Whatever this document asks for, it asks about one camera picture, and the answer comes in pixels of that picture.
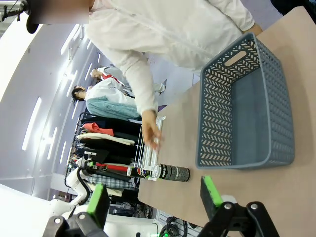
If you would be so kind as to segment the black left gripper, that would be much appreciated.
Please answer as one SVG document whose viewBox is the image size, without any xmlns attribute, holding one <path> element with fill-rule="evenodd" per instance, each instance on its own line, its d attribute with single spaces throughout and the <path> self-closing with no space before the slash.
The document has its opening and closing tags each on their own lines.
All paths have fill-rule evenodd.
<svg viewBox="0 0 316 237">
<path fill-rule="evenodd" d="M 107 169 L 107 165 L 104 163 L 98 163 L 92 160 L 85 162 L 85 170 L 89 173 L 101 172 Z"/>
</svg>

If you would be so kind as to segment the person's left hand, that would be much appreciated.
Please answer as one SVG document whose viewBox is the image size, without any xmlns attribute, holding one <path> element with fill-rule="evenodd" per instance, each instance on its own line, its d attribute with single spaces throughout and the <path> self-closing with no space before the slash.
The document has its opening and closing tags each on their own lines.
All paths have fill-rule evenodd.
<svg viewBox="0 0 316 237">
<path fill-rule="evenodd" d="M 243 33 L 253 33 L 255 36 L 258 36 L 262 33 L 262 28 L 257 23 L 254 23 L 250 29 L 243 31 Z"/>
</svg>

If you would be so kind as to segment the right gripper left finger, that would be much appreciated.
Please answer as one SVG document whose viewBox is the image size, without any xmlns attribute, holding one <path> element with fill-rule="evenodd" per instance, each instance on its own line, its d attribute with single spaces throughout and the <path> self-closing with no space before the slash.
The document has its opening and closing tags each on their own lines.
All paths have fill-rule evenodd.
<svg viewBox="0 0 316 237">
<path fill-rule="evenodd" d="M 98 184 L 89 204 L 72 206 L 61 200 L 50 202 L 53 210 L 44 237 L 106 237 L 104 226 L 110 206 L 107 189 Z"/>
</svg>

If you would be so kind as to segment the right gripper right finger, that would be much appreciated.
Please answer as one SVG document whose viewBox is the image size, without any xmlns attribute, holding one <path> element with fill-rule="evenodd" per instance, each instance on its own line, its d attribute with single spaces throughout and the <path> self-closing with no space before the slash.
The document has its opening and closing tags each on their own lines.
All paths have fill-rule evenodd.
<svg viewBox="0 0 316 237">
<path fill-rule="evenodd" d="M 226 237 L 229 232 L 238 232 L 242 237 L 279 236 L 261 202 L 253 201 L 243 207 L 223 201 L 210 176 L 201 177 L 200 198 L 209 218 L 199 233 L 200 237 Z"/>
</svg>

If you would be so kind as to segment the person's right hand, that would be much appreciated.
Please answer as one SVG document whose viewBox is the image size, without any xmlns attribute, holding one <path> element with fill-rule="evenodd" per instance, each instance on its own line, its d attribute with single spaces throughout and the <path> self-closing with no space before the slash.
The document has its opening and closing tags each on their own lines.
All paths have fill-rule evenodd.
<svg viewBox="0 0 316 237">
<path fill-rule="evenodd" d="M 157 150 L 159 144 L 155 139 L 162 139 L 162 133 L 156 125 L 156 113 L 153 110 L 146 110 L 142 113 L 142 133 L 144 142 L 152 149 Z"/>
</svg>

